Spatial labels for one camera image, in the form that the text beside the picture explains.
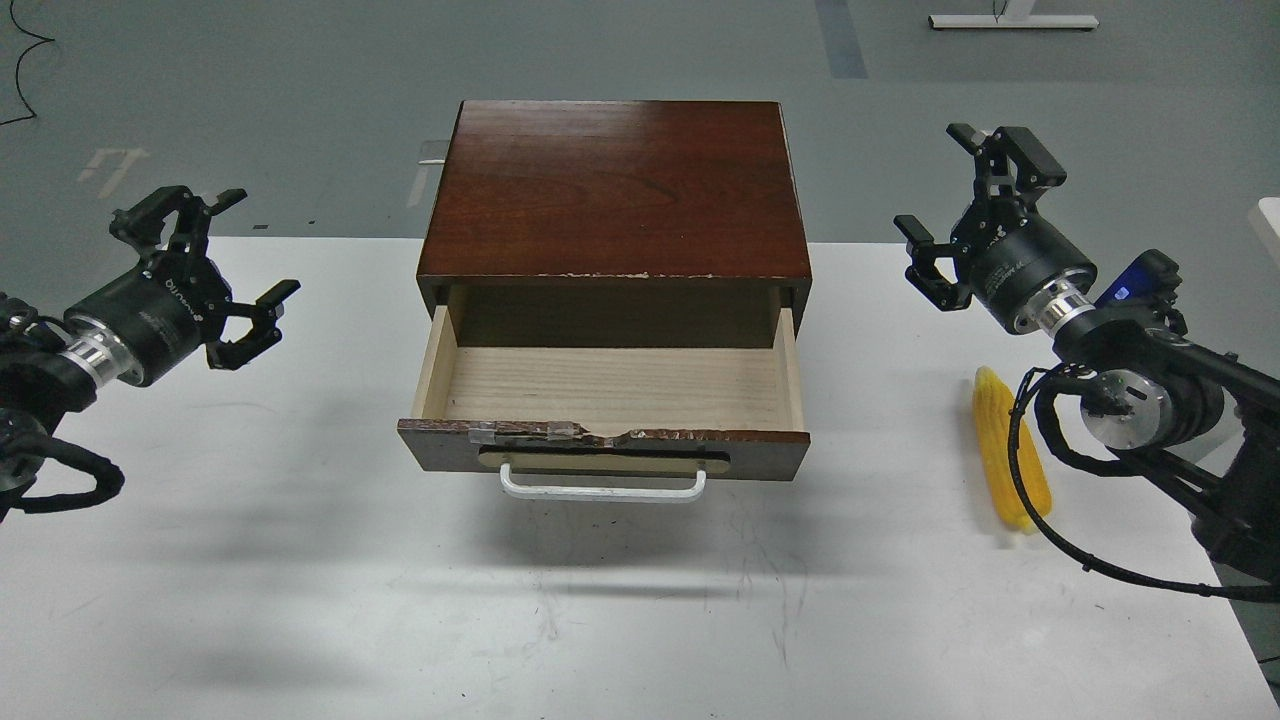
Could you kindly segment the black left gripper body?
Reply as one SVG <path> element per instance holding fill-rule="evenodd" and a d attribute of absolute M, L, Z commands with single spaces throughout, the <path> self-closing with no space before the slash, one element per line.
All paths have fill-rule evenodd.
<path fill-rule="evenodd" d="M 230 286 L 207 258 L 155 254 L 73 305 L 64 357 L 101 388 L 148 387 L 225 327 Z"/>

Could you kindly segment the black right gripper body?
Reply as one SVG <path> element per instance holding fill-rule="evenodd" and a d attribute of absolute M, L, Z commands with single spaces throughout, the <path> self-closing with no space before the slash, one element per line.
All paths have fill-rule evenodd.
<path fill-rule="evenodd" d="M 1051 281 L 1065 277 L 1088 291 L 1097 278 L 1096 264 L 1052 223 L 1020 205 L 969 206 L 952 240 L 966 249 L 954 261 L 957 281 L 1010 334 L 1032 332 L 1019 318 L 1032 295 Z"/>

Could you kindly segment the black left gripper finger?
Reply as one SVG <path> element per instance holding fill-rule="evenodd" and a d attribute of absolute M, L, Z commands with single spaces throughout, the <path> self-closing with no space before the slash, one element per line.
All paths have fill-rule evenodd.
<path fill-rule="evenodd" d="M 205 343 L 207 365 L 211 369 L 234 372 L 247 365 L 282 341 L 276 323 L 283 315 L 284 301 L 301 288 L 296 279 L 283 279 L 261 295 L 253 304 L 234 302 L 230 296 L 214 302 L 206 313 Z M 228 318 L 250 322 L 248 331 L 236 341 L 225 341 L 221 333 Z"/>
<path fill-rule="evenodd" d="M 189 258 L 187 265 L 193 266 L 197 261 L 209 260 L 211 219 L 247 197 L 246 190 L 232 188 L 219 193 L 215 204 L 207 205 L 186 186 L 160 187 L 133 208 L 116 209 L 110 222 L 110 234 L 138 254 L 138 268 L 148 266 L 161 252 L 159 245 L 165 219 L 177 214 L 175 229 L 165 250 L 186 254 Z"/>

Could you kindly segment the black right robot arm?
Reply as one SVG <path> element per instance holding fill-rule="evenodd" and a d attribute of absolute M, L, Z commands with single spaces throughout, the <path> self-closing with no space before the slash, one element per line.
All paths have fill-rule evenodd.
<path fill-rule="evenodd" d="M 1059 365 L 1034 368 L 1012 401 L 1050 452 L 1097 477 L 1144 477 L 1192 516 L 1192 533 L 1248 585 L 1169 582 L 1106 562 L 1030 520 L 1087 571 L 1133 585 L 1252 603 L 1277 602 L 1277 380 L 1187 338 L 1178 264 L 1142 252 L 1097 299 L 1096 265 L 1038 211 L 1064 168 L 1025 127 L 986 133 L 952 123 L 973 159 L 974 197 L 940 242 L 913 215 L 895 225 L 906 279 L 937 309 L 978 300 L 1010 334 L 1043 331 Z"/>

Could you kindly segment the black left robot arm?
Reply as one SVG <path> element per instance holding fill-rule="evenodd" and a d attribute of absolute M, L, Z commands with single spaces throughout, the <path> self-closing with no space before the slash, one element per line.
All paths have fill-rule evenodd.
<path fill-rule="evenodd" d="M 298 281 L 239 304 L 209 256 L 212 218 L 244 197 L 233 188 L 206 202 L 178 184 L 114 211 L 111 236 L 140 260 L 61 318 L 3 297 L 4 511 L 88 509 L 122 492 L 118 465 L 55 436 L 106 383 L 151 386 L 196 348 L 210 368 L 233 372 L 282 340 L 276 323 Z"/>

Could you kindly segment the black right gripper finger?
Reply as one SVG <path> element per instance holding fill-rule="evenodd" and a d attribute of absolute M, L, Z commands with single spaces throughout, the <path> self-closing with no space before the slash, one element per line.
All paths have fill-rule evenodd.
<path fill-rule="evenodd" d="M 933 306 L 945 313 L 968 309 L 972 287 L 965 282 L 948 281 L 937 268 L 941 258 L 961 260 L 966 266 L 969 247 L 965 243 L 940 243 L 914 215 L 896 215 L 893 225 L 906 240 L 910 265 L 904 275 Z"/>
<path fill-rule="evenodd" d="M 1019 211 L 1037 214 L 1037 204 L 1068 173 L 1027 127 L 1002 126 L 992 133 L 965 123 L 947 124 L 947 135 L 974 160 L 974 201 L 982 217 Z"/>

